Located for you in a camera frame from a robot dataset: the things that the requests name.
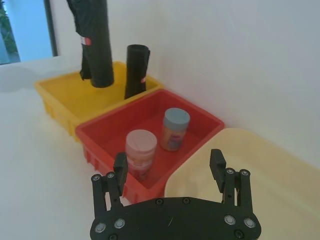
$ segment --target white tabletop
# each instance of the white tabletop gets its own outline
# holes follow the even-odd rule
[[[0,239],[90,239],[95,173],[34,89],[0,88]]]

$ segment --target black trash bag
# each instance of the black trash bag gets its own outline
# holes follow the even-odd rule
[[[81,78],[92,86],[105,88],[114,83],[107,0],[67,0],[81,36]]]
[[[127,47],[124,99],[146,91],[149,57],[150,50],[145,45],[133,44]]]

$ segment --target blue lid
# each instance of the blue lid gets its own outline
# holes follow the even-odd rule
[[[165,111],[163,124],[173,131],[184,131],[189,122],[189,113],[181,108],[173,107]]]

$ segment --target pink jar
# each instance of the pink jar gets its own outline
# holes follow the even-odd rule
[[[125,152],[131,175],[138,181],[148,176],[157,148],[156,136],[147,130],[137,129],[126,136]]]

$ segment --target plastic bin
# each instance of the plastic bin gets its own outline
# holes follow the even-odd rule
[[[161,89],[76,129],[87,161],[105,175],[112,171],[116,154],[125,151],[127,134],[135,129],[145,129],[159,139],[165,111],[173,107],[182,108],[191,116],[182,147],[177,152],[169,152],[158,144],[148,177],[142,182],[128,173],[123,195],[131,203],[163,196],[169,176],[222,130],[224,123],[189,101]]]
[[[95,88],[90,80],[82,81],[78,72],[36,82],[35,88],[46,112],[77,140],[75,128],[79,124],[162,88],[159,82],[147,76],[147,91],[124,100],[126,65],[114,62],[113,72],[114,84],[106,88]]]
[[[220,131],[191,156],[168,179],[165,197],[221,202],[209,167],[211,149],[222,151],[228,168],[250,171],[253,212],[262,228],[259,240],[319,239],[320,169],[241,128]]]

